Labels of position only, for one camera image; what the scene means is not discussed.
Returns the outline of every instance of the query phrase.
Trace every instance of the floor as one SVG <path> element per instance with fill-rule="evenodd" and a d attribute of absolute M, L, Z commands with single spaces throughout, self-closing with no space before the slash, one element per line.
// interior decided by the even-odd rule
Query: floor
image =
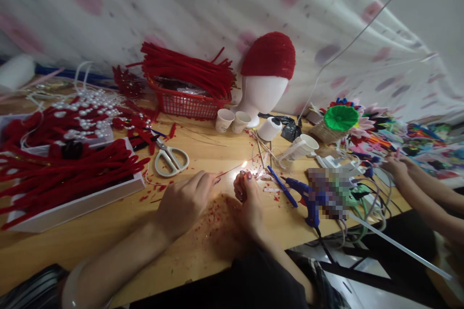
<path fill-rule="evenodd" d="M 334 247 L 330 247 L 330 244 L 327 246 L 333 259 L 343 267 L 350 267 L 358 260 L 360 260 L 359 257 L 349 256 L 346 255 L 343 251 L 337 250 L 335 248 L 336 244 L 333 244 Z M 352 247 L 352 245 L 349 243 L 346 243 L 345 246 Z M 292 250 L 301 252 L 308 257 L 317 259 L 318 261 L 330 263 L 329 257 L 321 246 L 310 247 L 307 245 L 300 245 L 292 248 Z M 355 269 L 389 279 L 387 272 L 383 269 L 380 263 L 372 258 L 367 258 Z M 413 302 L 410 299 L 392 294 L 390 292 L 382 291 L 378 288 L 335 274 L 326 272 L 326 276 L 331 285 L 345 296 L 352 309 L 428 308 L 422 304 Z"/>

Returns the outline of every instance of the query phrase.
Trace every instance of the hand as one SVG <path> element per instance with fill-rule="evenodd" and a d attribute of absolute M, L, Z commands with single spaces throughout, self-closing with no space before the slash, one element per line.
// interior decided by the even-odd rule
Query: hand
<path fill-rule="evenodd" d="M 235 197 L 243 204 L 242 225 L 250 236 L 257 240 L 262 237 L 266 227 L 262 220 L 262 205 L 259 196 L 260 188 L 251 172 L 241 171 L 233 182 Z"/>
<path fill-rule="evenodd" d="M 386 171 L 389 171 L 393 176 L 400 173 L 407 173 L 407 166 L 403 161 L 400 161 L 399 158 L 395 158 L 394 153 L 389 153 L 385 160 L 386 163 L 382 163 L 381 167 Z"/>
<path fill-rule="evenodd" d="M 155 225 L 169 242 L 174 242 L 197 222 L 218 182 L 217 176 L 202 170 L 189 180 L 168 186 L 155 215 Z"/>

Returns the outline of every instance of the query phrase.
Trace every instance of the blue glue gun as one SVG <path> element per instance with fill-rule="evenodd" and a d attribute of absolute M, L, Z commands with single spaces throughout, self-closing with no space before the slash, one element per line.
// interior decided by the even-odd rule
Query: blue glue gun
<path fill-rule="evenodd" d="M 316 202 L 316 198 L 313 199 L 313 197 L 310 197 L 312 189 L 301 181 L 292 178 L 284 178 L 283 176 L 281 176 L 281 178 L 285 180 L 285 183 L 289 185 L 290 188 L 297 191 L 303 198 L 304 204 L 308 209 L 308 217 L 304 219 L 306 224 L 313 228 L 319 226 L 318 202 Z"/>

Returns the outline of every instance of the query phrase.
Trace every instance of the table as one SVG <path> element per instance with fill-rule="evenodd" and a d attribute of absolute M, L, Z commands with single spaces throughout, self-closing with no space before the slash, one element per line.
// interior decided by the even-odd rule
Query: table
<path fill-rule="evenodd" d="M 14 99 L 7 106 L 0 106 L 0 113 L 25 113 L 34 109 L 24 106 L 24 99 Z M 256 156 L 259 152 L 256 141 L 249 134 L 234 134 L 231 130 L 219 134 L 214 130 L 214 121 L 196 121 L 186 117 L 160 114 L 159 124 L 154 129 L 168 134 L 174 122 L 177 123 L 176 137 L 168 145 L 186 151 L 190 157 L 187 170 L 171 179 L 159 177 L 150 165 L 147 178 L 156 183 L 167 184 L 192 177 L 199 170 L 227 172 L 214 188 L 214 196 L 206 212 L 195 227 L 177 240 L 156 261 L 143 269 L 134 279 L 124 286 L 114 297 L 111 307 L 154 295 L 186 282 L 195 281 L 218 273 L 231 264 L 232 259 L 243 254 L 250 241 L 244 236 L 234 220 L 239 202 L 234 198 L 232 182 L 248 161 L 245 169 L 256 171 L 261 165 Z M 303 133 L 311 126 L 304 121 Z M 115 131 L 115 138 L 124 137 L 123 132 Z M 284 151 L 289 142 L 277 136 L 272 141 L 275 154 Z M 322 148 L 321 153 L 329 153 L 330 148 Z M 147 149 L 139 153 L 147 154 Z M 292 168 L 281 170 L 273 164 L 276 173 L 291 176 L 306 182 L 304 171 L 319 168 L 313 158 L 294 162 Z M 261 187 L 267 182 L 260 181 Z M 29 278 L 42 268 L 58 263 L 66 269 L 72 269 L 83 259 L 102 252 L 126 236 L 144 219 L 149 218 L 159 205 L 163 192 L 158 186 L 147 184 L 146 189 L 121 199 L 96 211 L 88 213 L 63 225 L 41 234 L 0 232 L 0 294 L 11 290 L 20 282 Z M 299 201 L 299 194 L 291 192 Z M 306 208 L 299 204 L 294 209 L 282 194 L 280 200 L 275 193 L 262 192 L 265 223 L 283 249 L 301 245 L 317 239 L 315 231 L 309 228 L 304 218 Z M 402 211 L 410 206 L 399 192 L 393 188 L 392 198 Z M 9 204 L 8 198 L 0 199 L 0 206 Z M 400 211 L 390 205 L 392 215 Z M 6 216 L 0 216 L 3 224 Z M 347 221 L 348 227 L 356 225 Z M 340 230 L 336 221 L 321 218 L 320 230 L 323 236 Z"/>

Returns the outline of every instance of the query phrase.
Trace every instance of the polka dot fabric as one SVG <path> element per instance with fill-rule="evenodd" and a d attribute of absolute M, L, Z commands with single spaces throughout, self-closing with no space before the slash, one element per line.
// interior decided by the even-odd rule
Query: polka dot fabric
<path fill-rule="evenodd" d="M 253 42 L 279 31 L 293 43 L 296 66 L 275 111 L 299 114 L 321 67 L 370 23 L 324 69 L 313 104 L 360 98 L 404 121 L 463 109 L 464 79 L 450 76 L 400 18 L 388 9 L 379 14 L 383 1 L 2 0 L 0 52 L 8 57 L 21 50 L 39 63 L 71 69 L 92 60 L 95 72 L 112 76 L 111 66 L 143 60 L 143 41 L 209 61 L 224 46 L 223 56 L 239 72 Z M 233 101 L 240 98 L 234 90 Z"/>

